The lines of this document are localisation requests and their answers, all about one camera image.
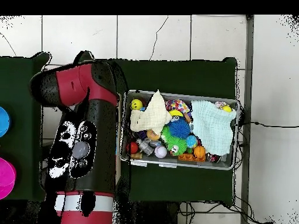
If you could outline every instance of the green table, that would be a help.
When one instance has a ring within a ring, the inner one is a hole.
[[[0,157],[16,168],[16,183],[7,200],[43,201],[39,186],[41,107],[31,97],[29,81],[50,55],[0,57],[0,106],[11,117],[10,130],[0,138]]]
[[[181,95],[235,99],[234,58],[223,61],[128,61],[115,60],[129,89]],[[131,201],[224,201],[232,205],[233,170],[176,169],[148,164],[121,164],[118,190],[130,193]]]

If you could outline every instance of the light blue cloth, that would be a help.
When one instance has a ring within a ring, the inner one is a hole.
[[[200,138],[206,153],[219,156],[228,154],[233,136],[230,123],[236,117],[236,111],[232,109],[228,113],[205,100],[191,101],[191,105],[193,133]]]

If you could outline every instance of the plastic bin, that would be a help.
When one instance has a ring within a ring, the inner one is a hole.
[[[128,131],[130,130],[130,103],[133,99],[142,97],[149,102],[150,98],[154,92],[149,91],[139,91],[139,90],[130,90],[123,97],[123,112],[121,119],[121,133],[120,133],[120,159],[122,161],[130,160],[132,165],[137,166],[147,166],[147,164],[159,164],[161,167],[173,167],[177,166],[182,167],[194,167],[194,168],[203,168],[203,169],[218,169],[218,170],[230,170],[234,167],[237,151],[237,135],[238,135],[238,120],[240,112],[240,103],[237,100],[232,99],[221,99],[221,98],[212,98],[212,97],[201,97],[201,96],[189,96],[181,94],[170,94],[170,93],[161,93],[164,100],[183,100],[185,103],[190,103],[192,100],[207,100],[212,103],[215,102],[226,102],[230,105],[231,108],[235,109],[237,112],[236,119],[231,122],[231,127],[233,130],[233,139],[231,144],[230,153],[221,157],[221,160],[218,163],[212,162],[186,162],[179,160],[177,156],[171,156],[167,154],[165,158],[159,159],[154,154],[150,156],[143,155],[142,159],[130,159],[126,152],[126,145],[128,142]]]

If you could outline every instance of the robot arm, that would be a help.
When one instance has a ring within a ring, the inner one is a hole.
[[[81,105],[61,122],[48,157],[45,188],[58,194],[61,224],[112,224],[117,93],[110,65],[66,65],[38,73],[30,85],[43,106]]]

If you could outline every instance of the green spiky ball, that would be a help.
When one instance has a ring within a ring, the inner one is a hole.
[[[187,149],[186,141],[182,138],[172,136],[169,131],[169,126],[167,125],[163,127],[163,130],[161,132],[161,138],[167,144],[168,151],[171,151],[174,145],[177,145],[179,147],[179,150],[173,154],[174,156],[179,156],[183,154]]]

